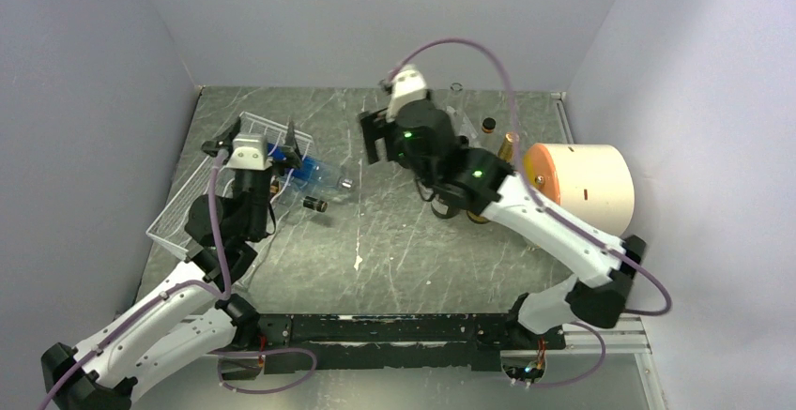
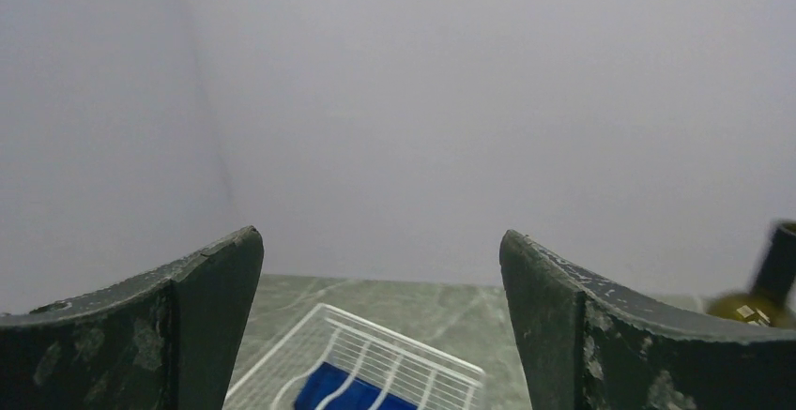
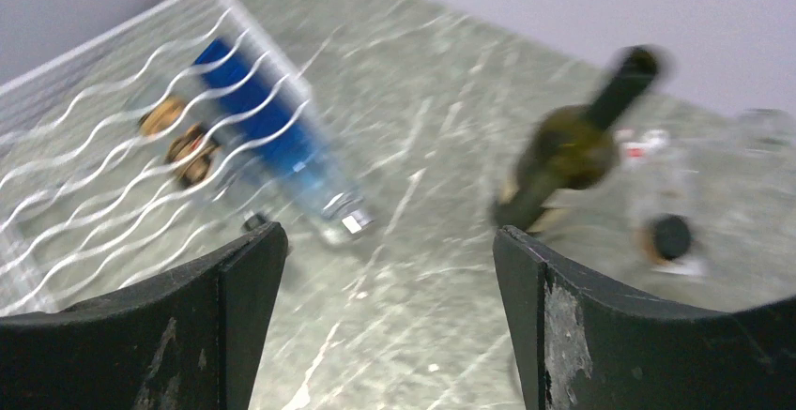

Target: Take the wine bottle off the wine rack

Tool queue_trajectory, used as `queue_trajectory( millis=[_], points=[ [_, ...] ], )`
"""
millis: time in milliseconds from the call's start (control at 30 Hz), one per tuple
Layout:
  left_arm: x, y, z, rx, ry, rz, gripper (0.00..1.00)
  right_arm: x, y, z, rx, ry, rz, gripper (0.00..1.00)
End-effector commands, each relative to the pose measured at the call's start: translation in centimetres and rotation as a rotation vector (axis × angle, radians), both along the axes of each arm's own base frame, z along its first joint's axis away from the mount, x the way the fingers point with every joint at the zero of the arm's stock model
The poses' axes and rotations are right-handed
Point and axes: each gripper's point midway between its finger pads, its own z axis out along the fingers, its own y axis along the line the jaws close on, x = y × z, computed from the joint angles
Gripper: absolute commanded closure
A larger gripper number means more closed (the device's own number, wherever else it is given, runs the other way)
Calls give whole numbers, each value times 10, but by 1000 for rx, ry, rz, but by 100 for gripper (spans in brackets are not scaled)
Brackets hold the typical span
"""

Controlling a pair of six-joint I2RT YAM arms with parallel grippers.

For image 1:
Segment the blue clear bottle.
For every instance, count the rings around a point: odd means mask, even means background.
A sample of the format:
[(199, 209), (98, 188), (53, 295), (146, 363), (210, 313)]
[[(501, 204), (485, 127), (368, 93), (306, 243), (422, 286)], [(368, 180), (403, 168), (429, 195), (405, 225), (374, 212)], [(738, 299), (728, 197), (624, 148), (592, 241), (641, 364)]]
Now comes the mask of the blue clear bottle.
[[(290, 176), (290, 183), (297, 183), (303, 188), (309, 186), (320, 190), (349, 192), (356, 187), (356, 182), (344, 167), (328, 164), (315, 157), (305, 156), (295, 150), (285, 153), (285, 145), (267, 143), (268, 153), (273, 158), (279, 175)], [(289, 158), (298, 158), (300, 168), (290, 168)]]

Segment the gold foil wine bottle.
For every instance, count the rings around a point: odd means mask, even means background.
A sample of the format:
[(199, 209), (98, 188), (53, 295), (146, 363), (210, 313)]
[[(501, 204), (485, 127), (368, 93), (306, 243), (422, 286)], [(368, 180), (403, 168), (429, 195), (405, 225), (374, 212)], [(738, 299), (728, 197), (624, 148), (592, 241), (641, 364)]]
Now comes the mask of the gold foil wine bottle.
[[(513, 161), (513, 145), (517, 142), (518, 135), (516, 132), (507, 132), (501, 138), (499, 145), (497, 146), (497, 156), (500, 159), (503, 159), (506, 162), (511, 163)], [(476, 224), (486, 224), (489, 223), (490, 220), (484, 218), (482, 216), (475, 215), (472, 212), (467, 212), (467, 217), (470, 221)]]

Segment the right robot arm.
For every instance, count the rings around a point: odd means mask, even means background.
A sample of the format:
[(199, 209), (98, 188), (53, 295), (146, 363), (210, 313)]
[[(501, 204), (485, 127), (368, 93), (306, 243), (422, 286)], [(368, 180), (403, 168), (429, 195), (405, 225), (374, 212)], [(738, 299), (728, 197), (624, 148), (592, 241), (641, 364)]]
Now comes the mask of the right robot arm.
[(612, 328), (626, 313), (642, 239), (603, 232), (529, 189), (508, 161), (462, 143), (450, 116), (429, 99), (395, 116), (362, 112), (359, 123), (369, 163), (379, 160), (375, 144), (383, 141), (386, 159), (404, 164), (446, 205), (518, 233), (570, 270), (568, 279), (516, 300), (506, 325), (514, 346), (528, 348), (552, 327), (578, 321)]

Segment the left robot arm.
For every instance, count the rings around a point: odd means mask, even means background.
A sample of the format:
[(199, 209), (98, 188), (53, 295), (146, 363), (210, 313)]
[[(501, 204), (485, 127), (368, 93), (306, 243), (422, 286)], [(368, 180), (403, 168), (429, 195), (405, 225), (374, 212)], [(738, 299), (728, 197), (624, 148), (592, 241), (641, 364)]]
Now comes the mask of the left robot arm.
[(142, 301), (105, 328), (41, 358), (45, 404), (61, 409), (128, 409), (199, 357), (260, 335), (258, 314), (233, 285), (252, 265), (254, 244), (275, 232), (271, 184), (303, 162), (288, 126), (276, 144), (236, 120), (203, 143), (213, 162), (207, 190), (190, 207), (187, 256)]

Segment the clear amber liquor bottle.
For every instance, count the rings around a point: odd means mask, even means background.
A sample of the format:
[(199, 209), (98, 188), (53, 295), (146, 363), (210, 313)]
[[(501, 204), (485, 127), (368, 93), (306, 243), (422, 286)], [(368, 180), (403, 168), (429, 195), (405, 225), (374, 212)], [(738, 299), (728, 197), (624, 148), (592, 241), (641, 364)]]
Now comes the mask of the clear amber liquor bottle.
[(494, 150), (498, 141), (497, 136), (497, 121), (493, 117), (485, 117), (481, 123), (480, 141), (482, 147), (487, 150)]

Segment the small dark capped bottle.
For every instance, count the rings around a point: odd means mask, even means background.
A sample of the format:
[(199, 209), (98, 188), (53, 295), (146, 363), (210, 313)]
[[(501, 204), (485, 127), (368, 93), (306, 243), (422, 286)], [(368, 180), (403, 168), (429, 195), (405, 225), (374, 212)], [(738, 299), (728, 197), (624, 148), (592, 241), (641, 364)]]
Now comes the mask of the small dark capped bottle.
[(318, 213), (325, 213), (329, 204), (323, 199), (313, 196), (305, 196), (302, 201), (302, 206)]

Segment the silver capped dark bottle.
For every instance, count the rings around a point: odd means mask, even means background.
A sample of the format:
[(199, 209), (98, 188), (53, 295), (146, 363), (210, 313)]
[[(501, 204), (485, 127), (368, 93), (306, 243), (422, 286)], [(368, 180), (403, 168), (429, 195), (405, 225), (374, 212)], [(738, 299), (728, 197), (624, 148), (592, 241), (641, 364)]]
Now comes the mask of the silver capped dark bottle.
[(431, 201), (431, 210), (441, 220), (449, 220), (460, 214), (459, 208), (451, 206), (439, 195)]

